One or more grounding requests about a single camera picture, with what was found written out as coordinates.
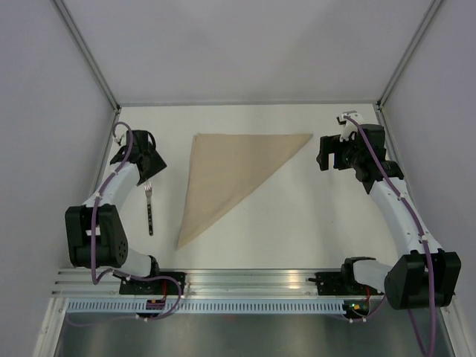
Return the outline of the silver fork black handle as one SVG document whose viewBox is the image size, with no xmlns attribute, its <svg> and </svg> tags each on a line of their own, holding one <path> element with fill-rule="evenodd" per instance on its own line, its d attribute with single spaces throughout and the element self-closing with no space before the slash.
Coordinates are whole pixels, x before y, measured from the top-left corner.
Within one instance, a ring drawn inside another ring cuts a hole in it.
<svg viewBox="0 0 476 357">
<path fill-rule="evenodd" d="M 144 192 L 146 195 L 147 201 L 147 221 L 148 221 L 148 231 L 149 235 L 153 235 L 153 221 L 152 221 L 152 183 L 146 181 L 144 184 Z"/>
</svg>

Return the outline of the beige cloth napkin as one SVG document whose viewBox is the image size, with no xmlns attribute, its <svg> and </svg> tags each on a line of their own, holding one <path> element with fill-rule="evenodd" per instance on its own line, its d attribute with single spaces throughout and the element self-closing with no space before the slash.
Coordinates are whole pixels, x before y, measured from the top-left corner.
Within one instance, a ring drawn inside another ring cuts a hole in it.
<svg viewBox="0 0 476 357">
<path fill-rule="evenodd" d="M 311 139 L 310 133 L 195 135 L 177 248 L 192 242 L 219 221 Z"/>
</svg>

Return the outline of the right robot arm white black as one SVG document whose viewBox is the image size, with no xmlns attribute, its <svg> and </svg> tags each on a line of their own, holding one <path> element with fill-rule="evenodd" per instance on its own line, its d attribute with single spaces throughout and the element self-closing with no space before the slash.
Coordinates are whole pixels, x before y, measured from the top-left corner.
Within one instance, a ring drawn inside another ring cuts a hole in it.
<svg viewBox="0 0 476 357">
<path fill-rule="evenodd" d="M 394 309 L 448 306 L 461 270 L 457 253 L 445 251 L 423 224 L 408 196 L 404 175 L 386 158 L 385 130 L 376 124 L 323 136 L 316 161 L 322 171 L 352 169 L 366 194 L 381 211 L 396 246 L 393 266 L 372 257 L 347 258 L 341 288 L 355 294 L 369 286 L 384 293 Z"/>
</svg>

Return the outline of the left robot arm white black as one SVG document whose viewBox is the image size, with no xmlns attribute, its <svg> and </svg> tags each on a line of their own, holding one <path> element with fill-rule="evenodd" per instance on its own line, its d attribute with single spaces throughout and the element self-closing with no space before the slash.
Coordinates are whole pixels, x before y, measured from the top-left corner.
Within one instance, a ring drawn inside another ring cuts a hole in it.
<svg viewBox="0 0 476 357">
<path fill-rule="evenodd" d="M 75 268 L 90 270 L 94 285 L 113 274 L 135 280 L 145 294 L 161 289 L 157 259 L 129 247 L 120 209 L 130 192 L 167 167 L 152 133 L 136 129 L 125 134 L 125 144 L 109 162 L 110 173 L 81 205 L 65 212 L 68 254 Z"/>
</svg>

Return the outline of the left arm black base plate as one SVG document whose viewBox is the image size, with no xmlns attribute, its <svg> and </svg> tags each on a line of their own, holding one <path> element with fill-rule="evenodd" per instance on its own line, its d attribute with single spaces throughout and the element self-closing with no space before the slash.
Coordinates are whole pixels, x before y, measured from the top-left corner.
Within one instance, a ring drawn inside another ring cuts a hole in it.
<svg viewBox="0 0 476 357">
<path fill-rule="evenodd" d="M 187 274 L 183 271 L 163 271 L 161 277 L 166 279 L 140 281 L 121 279 L 120 295 L 178 295 L 185 286 Z"/>
</svg>

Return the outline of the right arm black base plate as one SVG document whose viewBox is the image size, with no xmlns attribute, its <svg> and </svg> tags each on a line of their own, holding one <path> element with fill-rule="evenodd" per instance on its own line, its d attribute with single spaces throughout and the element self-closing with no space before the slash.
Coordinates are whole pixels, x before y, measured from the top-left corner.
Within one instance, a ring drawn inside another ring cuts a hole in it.
<svg viewBox="0 0 476 357">
<path fill-rule="evenodd" d="M 307 282 L 315 285 L 319 296 L 350 296 L 340 272 L 320 271 L 309 277 Z"/>
</svg>

